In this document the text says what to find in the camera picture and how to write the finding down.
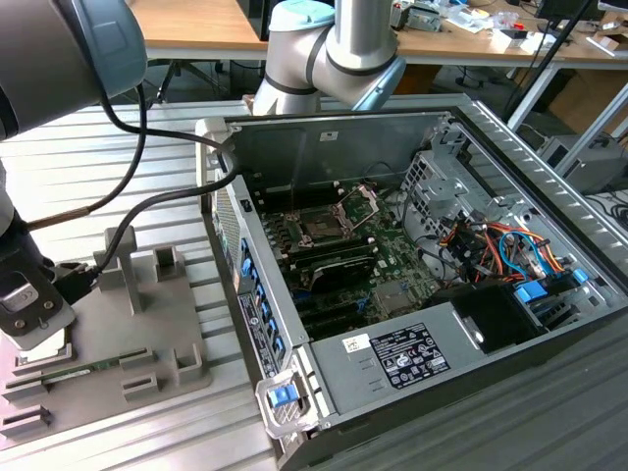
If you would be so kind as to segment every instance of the aluminum profile table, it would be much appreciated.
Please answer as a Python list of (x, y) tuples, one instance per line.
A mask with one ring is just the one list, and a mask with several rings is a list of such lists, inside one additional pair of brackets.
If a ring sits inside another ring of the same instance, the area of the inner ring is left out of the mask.
[[(421, 102), (428, 99), (439, 106), (443, 98), (430, 95)], [(469, 103), (460, 97), (460, 106)], [(392, 106), (417, 104), (406, 97)], [(340, 106), (326, 102), (325, 107)], [(135, 107), (117, 110), (123, 120), (136, 122)], [(149, 122), (156, 128), (193, 131), (201, 118), (244, 112), (240, 102), (164, 105), (149, 112)], [(104, 195), (126, 170), (134, 144), (134, 136), (120, 133), (99, 109), (89, 108), (0, 144), (0, 156), (9, 173), (9, 191), (28, 220)], [(91, 251), (102, 248), (105, 227), (116, 225), (151, 194), (194, 185), (194, 171), (192, 144), (149, 137), (136, 178), (121, 197), (89, 218), (35, 233), (35, 238), (57, 261), (89, 260)], [(196, 200), (157, 206), (140, 215), (135, 227), (141, 250), (168, 242), (183, 252), (209, 350), (212, 385), (11, 448), (0, 453), (0, 469), (277, 469)], [(313, 469), (627, 469), (627, 390), (625, 318), (547, 364)]]

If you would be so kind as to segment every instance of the floor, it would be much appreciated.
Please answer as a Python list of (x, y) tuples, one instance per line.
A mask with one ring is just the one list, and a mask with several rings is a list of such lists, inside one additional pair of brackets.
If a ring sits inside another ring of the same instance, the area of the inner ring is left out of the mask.
[[(169, 102), (239, 99), (242, 94), (254, 94), (262, 79), (258, 61), (225, 61), (222, 63), (223, 69), (220, 73), (216, 72), (215, 63), (205, 62), (195, 65), (210, 76), (215, 83), (209, 85), (183, 72), (180, 77), (175, 77), (172, 81), (167, 93)], [(432, 93), (466, 93), (474, 99), (483, 101), (500, 115), (516, 88), (514, 81), (506, 77), (508, 71), (509, 69), (467, 67), (466, 78), (460, 84), (459, 79), (465, 76), (465, 68), (444, 66), (434, 80), (430, 91)], [(166, 72), (165, 66), (151, 67), (148, 70), (144, 82), (147, 96), (154, 97), (157, 94), (159, 84)], [(128, 104), (134, 99), (132, 92), (128, 93), (127, 97), (118, 97), (116, 103)], [(573, 133), (549, 111), (531, 112), (525, 125), (521, 127), (519, 134), (535, 149), (544, 143), (544, 136)]]

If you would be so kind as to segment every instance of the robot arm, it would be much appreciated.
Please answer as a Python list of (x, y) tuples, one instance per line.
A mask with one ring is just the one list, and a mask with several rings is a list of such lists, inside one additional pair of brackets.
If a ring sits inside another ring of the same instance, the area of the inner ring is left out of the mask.
[[(0, 31), (0, 141), (97, 103), (103, 89), (133, 88), (146, 71), (124, 0), (0, 0)], [(21, 349), (35, 347), (75, 319), (70, 306), (91, 282), (79, 266), (54, 266), (39, 252), (0, 184), (0, 330)]]
[(380, 108), (405, 70), (390, 16), (390, 0), (279, 3), (253, 114), (314, 113), (319, 90), (354, 111)]
[[(281, 3), (273, 16), (267, 76), (254, 113), (317, 111), (317, 89), (354, 110), (381, 106), (405, 67), (395, 56), (390, 7), (390, 0), (341, 0), (336, 11), (312, 0)], [(125, 0), (0, 0), (0, 31), (0, 141), (87, 105), (107, 103), (108, 97), (141, 83), (146, 71), (143, 37)], [(219, 182), (142, 201), (114, 240), (150, 205), (215, 191), (236, 176), (236, 162), (220, 143), (119, 120), (116, 126), (144, 137), (149, 133), (212, 146), (232, 158), (232, 168)], [(116, 245), (112, 241), (108, 247), (110, 258)], [(55, 266), (45, 258), (0, 184), (0, 330), (18, 348), (34, 348), (70, 325), (75, 319), (71, 305), (89, 293), (98, 270), (103, 268)]]

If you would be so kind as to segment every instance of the wooden desk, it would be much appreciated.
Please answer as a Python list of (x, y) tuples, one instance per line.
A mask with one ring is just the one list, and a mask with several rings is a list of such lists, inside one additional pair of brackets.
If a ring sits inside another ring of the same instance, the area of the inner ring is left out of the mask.
[[(486, 0), (470, 0), (482, 5)], [(266, 57), (267, 43), (257, 39), (236, 0), (133, 0), (131, 7), (154, 59), (251, 59)], [(538, 20), (504, 0), (485, 7), (489, 13), (514, 11), (521, 23), (537, 30)], [(472, 34), (443, 22), (443, 31), (414, 29), (398, 34), (399, 55), (408, 64), (457, 66), (529, 67), (532, 54), (520, 49), (495, 50), (490, 31)], [(586, 34), (574, 32), (574, 42), (561, 47), (508, 125), (516, 129), (560, 69), (628, 70), (628, 60), (617, 60), (587, 42)]]

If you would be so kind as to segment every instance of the blue latch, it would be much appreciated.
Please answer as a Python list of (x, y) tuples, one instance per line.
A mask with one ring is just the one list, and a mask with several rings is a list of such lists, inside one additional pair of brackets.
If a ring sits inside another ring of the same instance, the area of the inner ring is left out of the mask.
[(262, 287), (261, 285), (257, 286), (257, 290), (255, 292), (259, 296), (260, 300), (262, 300), (262, 299), (264, 299), (266, 297), (266, 292), (264, 291), (264, 287)]
[(287, 385), (268, 392), (268, 397), (273, 408), (277, 408), (298, 400), (298, 391), (295, 385)]
[(523, 302), (532, 302), (535, 299), (547, 296), (548, 292), (539, 282), (528, 282), (519, 287), (517, 294)]
[(251, 268), (253, 267), (253, 261), (250, 258), (245, 258), (242, 263), (242, 276), (248, 277), (251, 274)]
[(587, 275), (582, 268), (576, 268), (573, 271), (573, 278), (581, 285), (589, 280), (589, 275)]
[(264, 322), (267, 322), (271, 317), (271, 307), (268, 305), (268, 302), (262, 302), (262, 319)]
[(277, 353), (281, 353), (284, 351), (284, 341), (281, 337), (277, 337), (275, 339), (275, 349), (277, 350)]

